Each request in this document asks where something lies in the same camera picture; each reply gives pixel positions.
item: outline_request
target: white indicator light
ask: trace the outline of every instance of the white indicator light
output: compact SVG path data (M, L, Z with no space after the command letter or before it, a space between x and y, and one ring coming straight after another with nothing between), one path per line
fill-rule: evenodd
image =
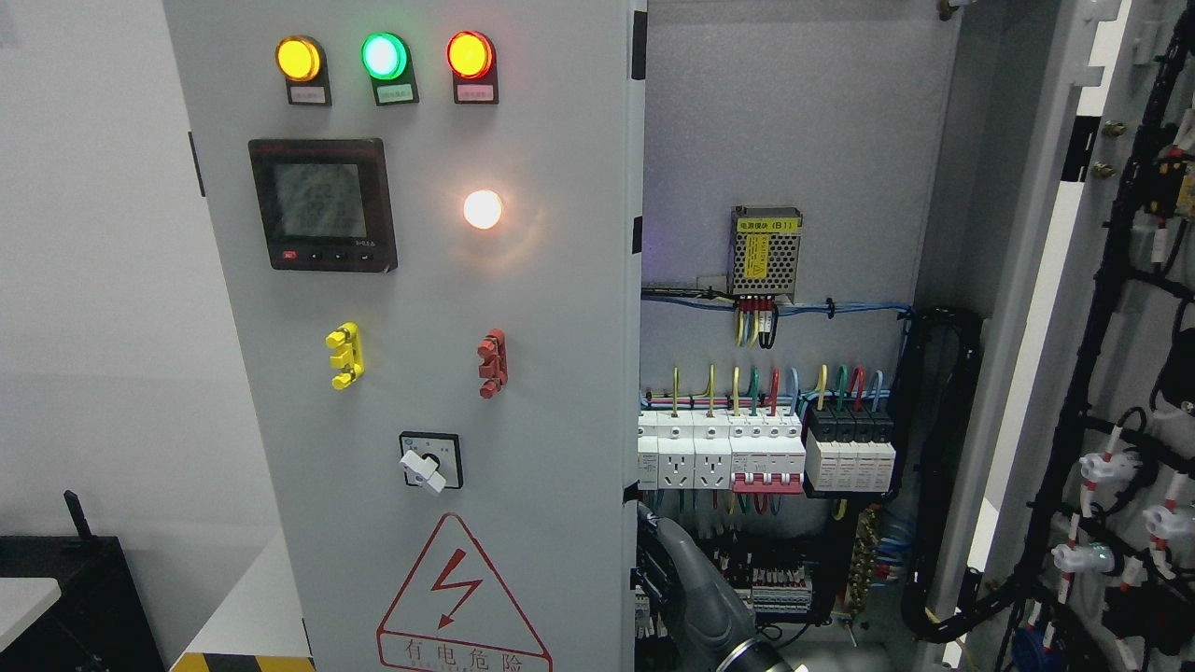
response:
M465 198L465 221L474 228L491 228L502 219L502 198L490 191L482 189L473 191Z

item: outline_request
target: high voltage warning sign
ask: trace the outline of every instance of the high voltage warning sign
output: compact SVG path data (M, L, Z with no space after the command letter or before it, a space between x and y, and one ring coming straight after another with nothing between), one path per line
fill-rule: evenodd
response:
M378 627L381 664L419 672L551 672L552 656L482 544L446 513Z

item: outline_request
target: lightning bolt symbol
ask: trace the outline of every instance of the lightning bolt symbol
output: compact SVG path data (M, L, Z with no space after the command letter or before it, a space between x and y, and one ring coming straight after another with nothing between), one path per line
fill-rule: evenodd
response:
M465 591L465 594L462 594L460 599L456 600L456 606L452 607L452 611L449 611L448 613L440 615L440 625L436 627L436 630L441 630L446 625L453 622L452 615L456 613L456 610L460 609L460 605L465 604L465 600L467 600L470 595L473 594L473 591L476 591L478 586L482 585L482 581L484 581L484 579L473 579L472 581L456 581L455 584L445 584L445 581L448 579L448 575L452 574L454 569L456 569L456 566L459 566L460 561L462 560L465 560L465 550L456 549L456 551L452 554L452 557L448 558L448 564L446 564L443 572L440 573L440 578L436 579L436 582L431 586L433 592L448 591L452 588L464 588L466 586L468 587L468 589Z

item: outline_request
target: metal bolt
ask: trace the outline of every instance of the metal bolt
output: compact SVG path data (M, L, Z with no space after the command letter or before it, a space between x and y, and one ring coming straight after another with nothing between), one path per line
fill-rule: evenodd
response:
M1110 121L1104 124L1104 129L1101 133L1104 134L1104 138L1120 138L1128 133L1128 127L1123 122Z
M1113 177L1115 175L1116 175L1116 169L1103 161L1096 161L1091 164L1091 177L1095 177L1096 179L1108 179L1109 177Z

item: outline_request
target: indicator light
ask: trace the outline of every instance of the indicator light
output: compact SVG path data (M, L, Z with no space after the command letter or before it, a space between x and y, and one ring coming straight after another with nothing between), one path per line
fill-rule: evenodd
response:
M482 189L473 191L465 198L465 221L473 228L492 228L502 219L502 198L490 191Z
M319 45L302 35L292 35L278 42L274 60L290 81L311 81L319 75L324 65Z
M494 67L494 44L480 32L462 30L448 41L448 67L461 79L480 79Z
M397 79L406 71L409 60L406 44L391 32L375 32L361 44L361 65L374 79Z

